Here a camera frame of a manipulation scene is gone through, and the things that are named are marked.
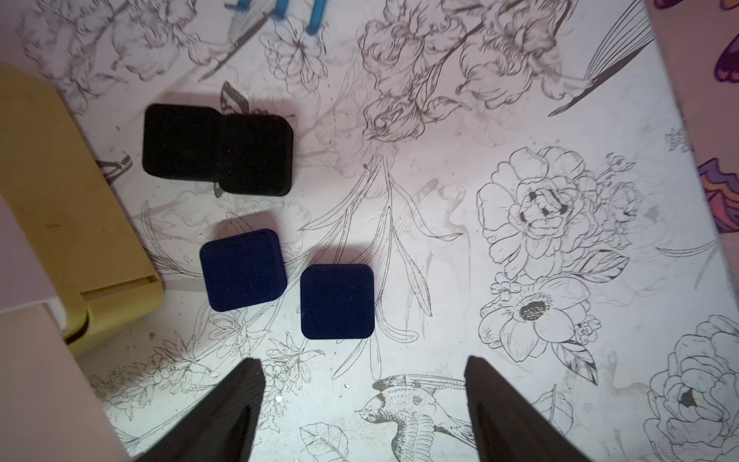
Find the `blue brooch box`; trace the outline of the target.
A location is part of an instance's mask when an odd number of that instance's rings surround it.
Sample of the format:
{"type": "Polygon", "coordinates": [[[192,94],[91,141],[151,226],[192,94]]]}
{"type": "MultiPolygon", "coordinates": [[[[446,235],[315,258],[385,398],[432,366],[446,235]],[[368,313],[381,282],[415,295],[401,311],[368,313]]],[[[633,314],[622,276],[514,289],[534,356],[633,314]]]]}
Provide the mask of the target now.
{"type": "Polygon", "coordinates": [[[367,339],[375,332],[375,275],[363,264],[311,265],[300,277],[301,331],[309,340],[367,339]]]}
{"type": "Polygon", "coordinates": [[[219,313],[278,300],[287,289],[280,242],[271,229],[204,244],[199,258],[209,304],[219,313]]]}

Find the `blue yellow garden fork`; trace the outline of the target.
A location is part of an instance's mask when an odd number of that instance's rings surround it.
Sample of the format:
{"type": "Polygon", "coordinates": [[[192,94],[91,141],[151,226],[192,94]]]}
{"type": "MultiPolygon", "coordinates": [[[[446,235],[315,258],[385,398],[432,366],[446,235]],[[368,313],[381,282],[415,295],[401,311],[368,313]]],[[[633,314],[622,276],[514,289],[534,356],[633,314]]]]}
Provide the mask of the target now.
{"type": "MultiPolygon", "coordinates": [[[[312,2],[310,20],[305,32],[309,36],[319,33],[328,2],[312,2]]],[[[287,18],[289,1],[250,1],[239,0],[225,3],[224,7],[233,13],[232,30],[240,37],[254,28],[261,27],[267,19],[281,21],[287,18]]]]}

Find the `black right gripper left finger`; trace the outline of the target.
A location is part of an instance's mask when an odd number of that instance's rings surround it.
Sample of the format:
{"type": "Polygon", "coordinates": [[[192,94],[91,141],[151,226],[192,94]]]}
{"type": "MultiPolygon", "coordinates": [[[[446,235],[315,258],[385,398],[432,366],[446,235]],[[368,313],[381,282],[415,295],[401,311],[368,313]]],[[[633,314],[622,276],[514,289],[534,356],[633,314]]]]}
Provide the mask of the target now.
{"type": "Polygon", "coordinates": [[[261,361],[246,358],[140,461],[248,461],[266,378],[261,361]]]}

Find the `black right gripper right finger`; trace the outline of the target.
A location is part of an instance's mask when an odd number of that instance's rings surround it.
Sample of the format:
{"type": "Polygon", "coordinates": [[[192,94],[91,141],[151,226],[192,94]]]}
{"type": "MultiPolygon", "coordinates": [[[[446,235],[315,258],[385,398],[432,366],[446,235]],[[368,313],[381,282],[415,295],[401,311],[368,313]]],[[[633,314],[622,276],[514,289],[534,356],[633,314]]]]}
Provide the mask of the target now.
{"type": "Polygon", "coordinates": [[[588,460],[485,359],[468,358],[465,381],[481,461],[588,460]]]}

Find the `black brooch box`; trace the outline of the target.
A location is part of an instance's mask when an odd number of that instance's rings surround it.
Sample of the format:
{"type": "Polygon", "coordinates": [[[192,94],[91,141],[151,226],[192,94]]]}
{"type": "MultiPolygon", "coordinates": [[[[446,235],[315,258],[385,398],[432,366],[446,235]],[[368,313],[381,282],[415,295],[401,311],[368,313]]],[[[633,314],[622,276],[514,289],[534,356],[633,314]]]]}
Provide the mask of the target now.
{"type": "Polygon", "coordinates": [[[170,180],[217,178],[217,129],[221,113],[213,108],[152,104],[144,113],[142,167],[170,180]]]}
{"type": "Polygon", "coordinates": [[[294,131],[279,115],[226,115],[217,132],[217,183],[229,194],[286,196],[293,184],[294,131]]]}

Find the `black brooch box far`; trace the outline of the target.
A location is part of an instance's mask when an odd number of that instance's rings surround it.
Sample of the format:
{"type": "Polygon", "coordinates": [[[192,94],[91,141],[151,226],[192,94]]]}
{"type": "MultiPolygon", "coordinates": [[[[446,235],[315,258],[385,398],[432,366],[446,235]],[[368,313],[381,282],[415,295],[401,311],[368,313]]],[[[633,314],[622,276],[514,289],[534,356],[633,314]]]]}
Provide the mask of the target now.
{"type": "Polygon", "coordinates": [[[142,167],[170,180],[217,178],[217,129],[221,113],[213,108],[152,104],[144,113],[142,167]]]}

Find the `green drawer cabinet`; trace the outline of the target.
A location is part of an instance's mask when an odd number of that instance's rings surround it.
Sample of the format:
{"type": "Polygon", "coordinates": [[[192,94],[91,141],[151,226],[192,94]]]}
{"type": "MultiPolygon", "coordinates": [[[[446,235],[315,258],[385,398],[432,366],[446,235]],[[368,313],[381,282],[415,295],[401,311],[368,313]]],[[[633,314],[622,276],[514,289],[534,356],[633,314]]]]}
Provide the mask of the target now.
{"type": "Polygon", "coordinates": [[[1,67],[1,457],[125,461],[76,356],[164,289],[67,106],[1,67]]]}

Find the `black brooch box near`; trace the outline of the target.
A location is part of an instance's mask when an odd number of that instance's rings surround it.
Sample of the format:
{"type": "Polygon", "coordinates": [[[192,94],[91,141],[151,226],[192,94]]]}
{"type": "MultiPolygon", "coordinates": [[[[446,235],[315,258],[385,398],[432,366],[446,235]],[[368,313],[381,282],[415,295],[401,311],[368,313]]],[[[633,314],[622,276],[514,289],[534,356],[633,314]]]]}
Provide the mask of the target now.
{"type": "Polygon", "coordinates": [[[226,115],[217,132],[217,183],[229,194],[286,196],[293,184],[294,131],[279,115],[226,115]]]}

